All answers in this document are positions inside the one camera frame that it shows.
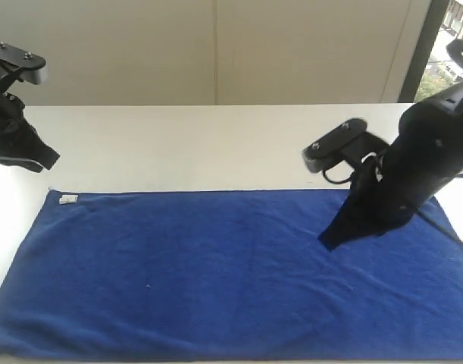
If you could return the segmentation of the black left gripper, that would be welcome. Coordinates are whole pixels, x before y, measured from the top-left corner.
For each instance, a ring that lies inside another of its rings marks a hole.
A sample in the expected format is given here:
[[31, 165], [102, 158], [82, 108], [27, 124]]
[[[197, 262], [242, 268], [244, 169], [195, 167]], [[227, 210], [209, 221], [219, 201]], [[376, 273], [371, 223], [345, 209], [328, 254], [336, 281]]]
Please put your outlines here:
[[23, 109], [22, 101], [0, 90], [0, 165], [35, 173], [51, 170], [60, 154], [42, 141]]

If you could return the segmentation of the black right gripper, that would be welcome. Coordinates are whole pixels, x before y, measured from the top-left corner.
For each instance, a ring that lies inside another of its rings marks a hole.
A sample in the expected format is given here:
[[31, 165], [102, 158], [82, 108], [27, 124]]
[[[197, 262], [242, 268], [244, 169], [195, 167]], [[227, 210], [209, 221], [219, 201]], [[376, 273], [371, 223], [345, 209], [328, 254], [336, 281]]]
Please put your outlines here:
[[318, 236], [329, 251], [407, 224], [419, 208], [463, 172], [463, 82], [409, 107], [399, 135], [368, 159], [368, 172]]

